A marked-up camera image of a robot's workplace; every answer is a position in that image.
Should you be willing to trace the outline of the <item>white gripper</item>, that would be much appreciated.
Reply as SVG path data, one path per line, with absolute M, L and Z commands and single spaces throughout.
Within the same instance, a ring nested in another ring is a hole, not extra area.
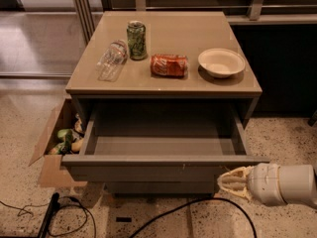
M 277 164 L 236 168 L 220 175 L 218 186 L 240 198 L 246 200 L 254 198 L 265 206 L 285 205 L 279 188 L 279 165 Z

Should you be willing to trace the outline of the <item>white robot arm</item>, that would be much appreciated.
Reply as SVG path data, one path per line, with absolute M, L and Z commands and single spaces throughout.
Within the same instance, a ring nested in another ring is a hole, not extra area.
M 317 208 L 316 172 L 311 165 L 260 163 L 220 175 L 220 189 L 265 206 L 302 204 Z

